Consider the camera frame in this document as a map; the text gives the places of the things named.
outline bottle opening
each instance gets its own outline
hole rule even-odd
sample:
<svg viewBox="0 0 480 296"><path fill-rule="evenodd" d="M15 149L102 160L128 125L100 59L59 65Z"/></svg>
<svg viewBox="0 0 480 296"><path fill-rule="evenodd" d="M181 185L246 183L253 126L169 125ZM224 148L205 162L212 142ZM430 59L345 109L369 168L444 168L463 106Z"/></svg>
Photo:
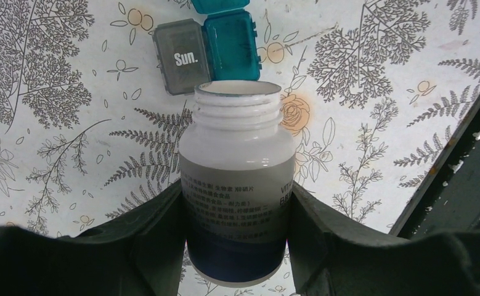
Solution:
<svg viewBox="0 0 480 296"><path fill-rule="evenodd" d="M279 93L282 88L266 81L220 80L203 83L195 91L217 96L258 96Z"/></svg>

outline orange rose illustration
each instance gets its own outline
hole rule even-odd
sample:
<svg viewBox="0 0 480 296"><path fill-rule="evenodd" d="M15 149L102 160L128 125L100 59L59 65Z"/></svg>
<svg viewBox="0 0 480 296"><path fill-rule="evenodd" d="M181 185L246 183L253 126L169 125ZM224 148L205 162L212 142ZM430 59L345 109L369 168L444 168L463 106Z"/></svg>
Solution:
<svg viewBox="0 0 480 296"><path fill-rule="evenodd" d="M295 94L290 94L282 99L282 126L297 136L309 123L311 108L309 104Z"/></svg>

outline teal pill compartment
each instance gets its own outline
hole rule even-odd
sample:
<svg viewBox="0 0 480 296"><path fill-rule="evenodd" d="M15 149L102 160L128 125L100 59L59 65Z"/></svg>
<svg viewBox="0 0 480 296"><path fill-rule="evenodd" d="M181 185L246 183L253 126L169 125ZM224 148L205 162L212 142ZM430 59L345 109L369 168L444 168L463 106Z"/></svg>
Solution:
<svg viewBox="0 0 480 296"><path fill-rule="evenodd" d="M259 79L256 24L243 9L249 1L193 0L198 13L208 14L202 27L190 19L155 29L153 40L168 93L191 94L195 85L213 80Z"/></svg>

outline white plastic bottle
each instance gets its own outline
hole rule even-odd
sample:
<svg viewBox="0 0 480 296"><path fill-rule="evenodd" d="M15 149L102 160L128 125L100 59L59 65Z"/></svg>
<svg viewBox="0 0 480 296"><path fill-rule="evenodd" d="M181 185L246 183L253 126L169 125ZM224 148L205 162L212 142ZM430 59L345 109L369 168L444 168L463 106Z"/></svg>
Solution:
<svg viewBox="0 0 480 296"><path fill-rule="evenodd" d="M195 124L179 142L187 247L220 286L262 282L283 259L295 146L279 125L280 90L242 80L195 88Z"/></svg>

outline blue label section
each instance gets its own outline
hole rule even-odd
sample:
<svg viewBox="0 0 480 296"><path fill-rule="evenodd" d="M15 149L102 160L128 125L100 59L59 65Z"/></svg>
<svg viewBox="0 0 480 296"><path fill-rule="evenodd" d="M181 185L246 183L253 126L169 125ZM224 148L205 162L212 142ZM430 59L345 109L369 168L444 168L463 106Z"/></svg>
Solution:
<svg viewBox="0 0 480 296"><path fill-rule="evenodd" d="M286 239L247 244L221 238L192 223L187 249L194 266L224 282L250 282L275 270L283 260Z"/></svg>

